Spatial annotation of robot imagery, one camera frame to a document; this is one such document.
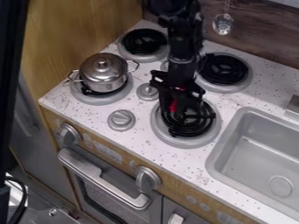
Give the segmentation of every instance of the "pot lid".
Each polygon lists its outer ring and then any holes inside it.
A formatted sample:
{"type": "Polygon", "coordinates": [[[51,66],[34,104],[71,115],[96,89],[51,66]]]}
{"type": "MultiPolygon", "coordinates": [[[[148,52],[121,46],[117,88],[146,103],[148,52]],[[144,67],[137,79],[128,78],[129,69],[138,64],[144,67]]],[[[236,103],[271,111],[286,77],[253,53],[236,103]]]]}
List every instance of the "pot lid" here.
{"type": "Polygon", "coordinates": [[[80,67],[83,79],[93,82],[114,81],[128,71],[126,60],[112,53],[96,53],[86,59],[80,67]]]}

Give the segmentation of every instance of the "black burner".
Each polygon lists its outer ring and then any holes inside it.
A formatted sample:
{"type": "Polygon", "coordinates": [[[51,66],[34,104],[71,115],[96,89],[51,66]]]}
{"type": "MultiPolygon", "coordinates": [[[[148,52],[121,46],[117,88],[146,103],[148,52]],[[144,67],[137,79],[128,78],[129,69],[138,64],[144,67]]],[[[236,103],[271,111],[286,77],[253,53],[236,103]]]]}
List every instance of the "black burner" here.
{"type": "Polygon", "coordinates": [[[162,110],[162,118],[173,137],[198,137],[205,134],[216,118],[216,114],[206,102],[195,103],[183,113],[162,110]]]}
{"type": "Polygon", "coordinates": [[[167,38],[159,31],[140,29],[129,32],[122,39],[122,44],[134,55],[152,54],[167,45],[167,38]]]}
{"type": "Polygon", "coordinates": [[[233,85],[246,79],[248,67],[233,56],[206,54],[198,64],[199,74],[215,85],[233,85]]]}
{"type": "Polygon", "coordinates": [[[93,91],[89,88],[89,86],[87,84],[85,84],[83,81],[81,82],[81,91],[82,91],[82,94],[84,95],[91,95],[91,96],[106,96],[106,95],[113,95],[113,94],[117,94],[119,92],[121,92],[127,85],[127,82],[128,82],[128,79],[126,80],[126,82],[121,86],[119,87],[118,89],[112,91],[112,92],[107,92],[107,93],[99,93],[99,92],[96,92],[96,91],[93,91]]]}

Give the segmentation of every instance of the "silver sink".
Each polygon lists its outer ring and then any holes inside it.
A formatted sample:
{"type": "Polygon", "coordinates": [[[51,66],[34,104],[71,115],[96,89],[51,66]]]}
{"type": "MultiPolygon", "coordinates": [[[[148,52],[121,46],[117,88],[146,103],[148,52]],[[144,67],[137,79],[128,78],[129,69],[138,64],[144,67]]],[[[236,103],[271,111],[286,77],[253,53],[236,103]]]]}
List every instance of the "silver sink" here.
{"type": "Polygon", "coordinates": [[[243,108],[205,165],[218,181],[299,220],[299,126],[243,108]]]}

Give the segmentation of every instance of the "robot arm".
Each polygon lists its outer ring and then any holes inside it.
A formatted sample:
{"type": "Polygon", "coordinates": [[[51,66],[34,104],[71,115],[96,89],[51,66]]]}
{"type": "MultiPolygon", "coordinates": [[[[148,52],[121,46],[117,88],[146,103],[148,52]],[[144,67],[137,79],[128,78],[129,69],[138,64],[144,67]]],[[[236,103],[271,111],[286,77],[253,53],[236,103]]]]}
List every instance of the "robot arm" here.
{"type": "Polygon", "coordinates": [[[168,72],[151,71],[149,82],[159,91],[163,121],[173,137],[199,135],[200,127],[186,125],[188,118],[199,121],[215,117],[213,113],[203,113],[205,90],[195,83],[204,40],[200,4],[198,0],[149,0],[149,10],[159,16],[161,26],[168,28],[168,72]],[[196,115],[189,115],[190,110],[196,115]]]}
{"type": "Polygon", "coordinates": [[[170,86],[188,86],[194,80],[202,48],[202,17],[198,0],[149,0],[149,10],[168,28],[170,86]]]}

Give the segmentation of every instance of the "speckled countertop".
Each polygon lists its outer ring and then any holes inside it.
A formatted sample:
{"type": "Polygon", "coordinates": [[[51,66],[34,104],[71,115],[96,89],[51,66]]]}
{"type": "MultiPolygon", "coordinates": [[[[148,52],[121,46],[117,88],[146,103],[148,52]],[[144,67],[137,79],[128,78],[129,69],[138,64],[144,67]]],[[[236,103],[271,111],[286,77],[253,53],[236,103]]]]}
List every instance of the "speckled countertop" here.
{"type": "MultiPolygon", "coordinates": [[[[157,25],[145,21],[135,26],[135,28],[144,27],[160,29],[157,25]]],[[[103,52],[118,53],[116,44],[111,44],[103,52]]],[[[226,52],[238,55],[251,66],[254,72],[252,84],[242,92],[237,94],[207,92],[205,95],[205,98],[220,112],[222,119],[220,135],[238,109],[254,107],[274,116],[283,117],[291,96],[299,95],[299,71],[294,68],[209,41],[205,42],[203,53],[205,52],[226,52]]],[[[42,97],[39,103],[259,222],[299,223],[256,199],[218,182],[208,174],[205,161],[220,135],[214,142],[195,150],[171,147],[154,135],[150,127],[150,111],[156,101],[147,102],[138,99],[136,89],[144,82],[148,82],[150,70],[158,69],[160,65],[161,62],[141,64],[137,72],[133,73],[133,90],[123,100],[111,105],[89,106],[75,100],[70,93],[69,83],[64,81],[42,97]],[[108,116],[117,109],[128,109],[135,114],[136,126],[133,129],[121,133],[108,127],[108,116]]]]}

